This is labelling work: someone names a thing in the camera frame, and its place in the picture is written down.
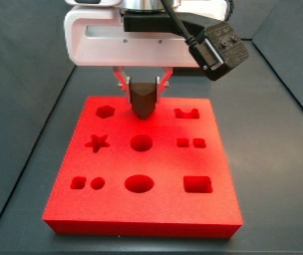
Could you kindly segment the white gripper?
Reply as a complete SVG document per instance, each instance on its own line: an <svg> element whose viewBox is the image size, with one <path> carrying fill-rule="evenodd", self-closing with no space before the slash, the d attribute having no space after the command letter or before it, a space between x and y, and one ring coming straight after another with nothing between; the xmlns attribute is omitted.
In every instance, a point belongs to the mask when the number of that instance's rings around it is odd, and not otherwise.
<svg viewBox="0 0 303 255"><path fill-rule="evenodd" d="M196 67L184 39L167 32L125 32L126 11L144 17L160 10L152 0L65 0L73 6L64 20L69 58L77 66L113 67L118 87L130 98L130 77L122 67L163 67L154 78L156 98L168 88L172 67Z"/></svg>

